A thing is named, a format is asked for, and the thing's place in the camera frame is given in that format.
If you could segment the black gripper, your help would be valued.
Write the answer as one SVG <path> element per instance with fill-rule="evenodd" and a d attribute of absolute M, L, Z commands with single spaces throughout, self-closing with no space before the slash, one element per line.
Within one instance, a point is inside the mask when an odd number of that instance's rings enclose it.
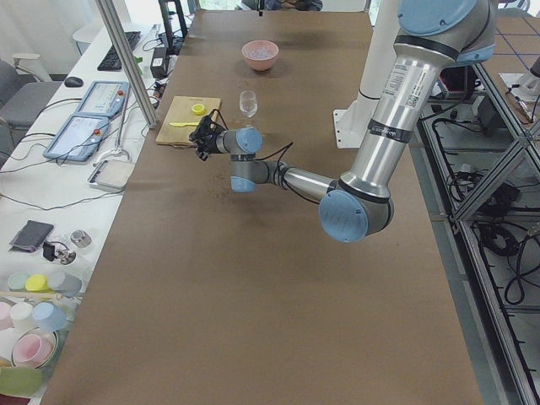
<path fill-rule="evenodd" d="M 223 130 L 206 130 L 197 127 L 190 135 L 189 140 L 197 143 L 196 154 L 199 159 L 206 161 L 210 154 L 222 154 Z"/>

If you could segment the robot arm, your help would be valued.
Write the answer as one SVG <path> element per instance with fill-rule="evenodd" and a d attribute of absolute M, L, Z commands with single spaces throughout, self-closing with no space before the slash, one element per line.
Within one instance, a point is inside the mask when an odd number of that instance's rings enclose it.
<path fill-rule="evenodd" d="M 234 192 L 273 183 L 317 199 L 321 227 L 350 243 L 383 230 L 392 220 L 388 182 L 421 111 L 445 68 L 489 59 L 494 51 L 495 1 L 401 1 L 393 42 L 396 59 L 386 75 L 375 110 L 352 167 L 331 179 L 257 159 L 262 135 L 254 127 L 226 129 L 206 115 L 189 136 L 197 156 L 227 154 Z"/>

